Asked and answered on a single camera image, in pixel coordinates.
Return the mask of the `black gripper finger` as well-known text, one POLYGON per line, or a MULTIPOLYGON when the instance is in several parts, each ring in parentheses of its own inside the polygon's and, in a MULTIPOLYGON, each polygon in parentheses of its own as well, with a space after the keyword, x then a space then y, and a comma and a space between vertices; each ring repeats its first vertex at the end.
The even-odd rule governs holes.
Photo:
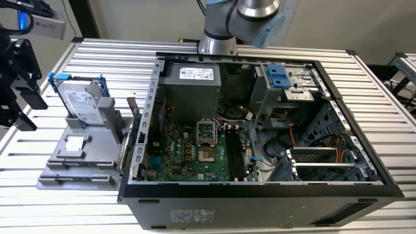
POLYGON ((16 101, 0 103, 0 124, 4 127, 15 126, 20 131, 35 131, 37 129, 35 123, 23 113, 16 101))
POLYGON ((43 75, 29 40, 19 39, 13 41, 12 48, 12 71, 16 74, 12 87, 33 110, 45 110, 48 105, 40 96, 37 84, 43 75))

